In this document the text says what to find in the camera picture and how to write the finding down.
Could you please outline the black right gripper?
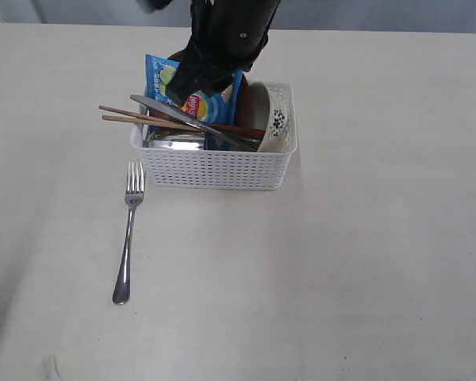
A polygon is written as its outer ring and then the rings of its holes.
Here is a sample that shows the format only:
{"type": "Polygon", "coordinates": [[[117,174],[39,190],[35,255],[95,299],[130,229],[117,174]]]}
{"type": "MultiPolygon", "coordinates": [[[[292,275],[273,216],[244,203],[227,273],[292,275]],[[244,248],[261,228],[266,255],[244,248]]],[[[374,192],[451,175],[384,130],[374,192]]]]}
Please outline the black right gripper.
{"type": "Polygon", "coordinates": [[[167,84],[172,102],[194,93],[220,94],[237,71],[251,68],[268,41],[279,1],[192,1],[191,37],[167,84]]]}

